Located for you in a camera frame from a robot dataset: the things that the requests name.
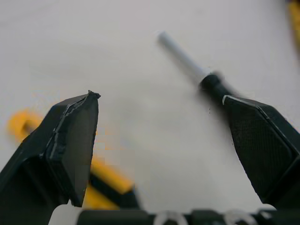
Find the textured grip pad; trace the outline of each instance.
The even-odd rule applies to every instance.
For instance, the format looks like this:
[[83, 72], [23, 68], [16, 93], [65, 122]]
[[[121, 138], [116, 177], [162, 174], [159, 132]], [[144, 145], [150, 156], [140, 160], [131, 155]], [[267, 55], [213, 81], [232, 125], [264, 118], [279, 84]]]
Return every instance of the textured grip pad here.
[[276, 204], [282, 193], [272, 194], [298, 163], [300, 135], [272, 106], [237, 97], [226, 97], [224, 105], [236, 152], [255, 192], [263, 203]]

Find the white cylindrical object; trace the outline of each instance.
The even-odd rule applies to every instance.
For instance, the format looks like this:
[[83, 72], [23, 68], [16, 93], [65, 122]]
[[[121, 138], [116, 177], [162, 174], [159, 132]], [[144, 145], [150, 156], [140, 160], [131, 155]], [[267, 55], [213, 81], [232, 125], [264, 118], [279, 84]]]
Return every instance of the white cylindrical object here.
[[194, 74], [194, 79], [197, 82], [201, 82], [208, 73], [203, 68], [198, 66], [177, 44], [176, 42], [165, 32], [162, 31], [158, 35], [158, 40], [169, 51], [171, 51], [180, 62], [182, 62], [189, 70]]

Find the yellow and black tool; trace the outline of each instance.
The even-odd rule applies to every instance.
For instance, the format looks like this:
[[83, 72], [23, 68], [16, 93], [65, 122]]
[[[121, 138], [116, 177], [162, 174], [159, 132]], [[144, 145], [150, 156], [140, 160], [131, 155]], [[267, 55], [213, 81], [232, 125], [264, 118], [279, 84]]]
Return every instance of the yellow and black tool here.
[[292, 28], [295, 33], [295, 39], [298, 47], [300, 47], [300, 1], [299, 0], [288, 1], [288, 11], [290, 14]]
[[[11, 117], [7, 129], [21, 143], [42, 120], [31, 110], [23, 110]], [[92, 158], [83, 205], [93, 210], [140, 209], [134, 182], [96, 156]]]

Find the yellow plastic part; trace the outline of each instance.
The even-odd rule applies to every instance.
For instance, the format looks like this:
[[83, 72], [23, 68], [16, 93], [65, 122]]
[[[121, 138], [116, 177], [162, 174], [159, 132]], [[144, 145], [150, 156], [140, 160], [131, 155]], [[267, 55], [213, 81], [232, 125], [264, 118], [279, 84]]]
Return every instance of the yellow plastic part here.
[[300, 3], [297, 0], [292, 0], [288, 4], [292, 28], [294, 29], [297, 45], [300, 47]]
[[30, 131], [36, 129], [42, 122], [41, 117], [29, 110], [17, 112], [8, 121], [8, 131], [13, 134], [18, 142], [22, 142]]
[[[13, 134], [18, 142], [22, 142], [29, 134], [30, 131], [36, 129], [42, 122], [41, 117], [31, 112], [24, 110], [16, 113], [11, 117], [8, 122], [8, 130]], [[106, 165], [103, 161], [93, 156], [90, 172], [99, 177], [107, 185], [124, 194], [131, 190], [134, 183], [123, 175], [118, 173], [112, 166]], [[96, 189], [87, 185], [84, 197], [84, 205], [89, 209], [98, 210], [117, 210], [119, 207], [107, 199], [104, 195]]]
[[119, 207], [108, 198], [98, 192], [96, 189], [87, 185], [83, 205], [91, 210], [118, 210]]
[[134, 183], [125, 176], [118, 173], [112, 166], [106, 165], [97, 157], [92, 158], [90, 172], [99, 177], [107, 185], [111, 186], [120, 194], [131, 190]]

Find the white surface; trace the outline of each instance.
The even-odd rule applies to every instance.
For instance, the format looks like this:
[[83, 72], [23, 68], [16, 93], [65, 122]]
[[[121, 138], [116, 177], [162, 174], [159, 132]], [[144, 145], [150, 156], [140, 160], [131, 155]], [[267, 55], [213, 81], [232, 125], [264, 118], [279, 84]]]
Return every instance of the white surface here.
[[[300, 130], [300, 68], [285, 7], [283, 0], [1, 1], [0, 168], [15, 151], [5, 134], [10, 115], [25, 107], [45, 115], [93, 90], [102, 95], [98, 130], [114, 130], [110, 141], [126, 146], [97, 143], [95, 152], [136, 181], [147, 210], [262, 207], [229, 129], [154, 32], [168, 31], [196, 62]], [[72, 221], [68, 215], [57, 224]]]

